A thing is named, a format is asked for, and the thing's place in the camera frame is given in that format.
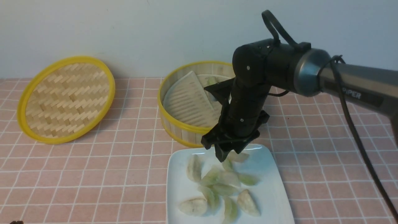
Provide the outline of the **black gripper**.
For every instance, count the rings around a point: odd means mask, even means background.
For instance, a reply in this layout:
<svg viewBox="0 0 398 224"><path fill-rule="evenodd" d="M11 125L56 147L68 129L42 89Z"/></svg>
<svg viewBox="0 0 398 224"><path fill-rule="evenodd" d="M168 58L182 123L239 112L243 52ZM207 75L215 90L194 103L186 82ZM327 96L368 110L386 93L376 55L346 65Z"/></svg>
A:
<svg viewBox="0 0 398 224"><path fill-rule="evenodd" d="M260 136L259 127L270 115L263 109L270 86L260 83L245 86L235 78L205 87L222 105L217 124L202 136L201 143L215 147L215 156L222 163L231 150L240 154Z"/></svg>

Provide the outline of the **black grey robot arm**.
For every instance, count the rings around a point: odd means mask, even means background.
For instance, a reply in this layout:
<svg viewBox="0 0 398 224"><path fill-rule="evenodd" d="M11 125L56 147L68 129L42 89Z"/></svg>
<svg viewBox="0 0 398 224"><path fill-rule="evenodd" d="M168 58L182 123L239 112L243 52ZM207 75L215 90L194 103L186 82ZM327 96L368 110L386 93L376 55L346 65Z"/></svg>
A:
<svg viewBox="0 0 398 224"><path fill-rule="evenodd" d="M397 139L397 71L337 63L324 50L299 45L296 50L272 39L242 45L233 53L235 78L205 88L213 93L231 85L220 101L218 123L201 139L206 149L215 146L219 161L260 136L260 125L269 119L262 107L273 86L305 97L342 92L346 101L386 116Z"/></svg>

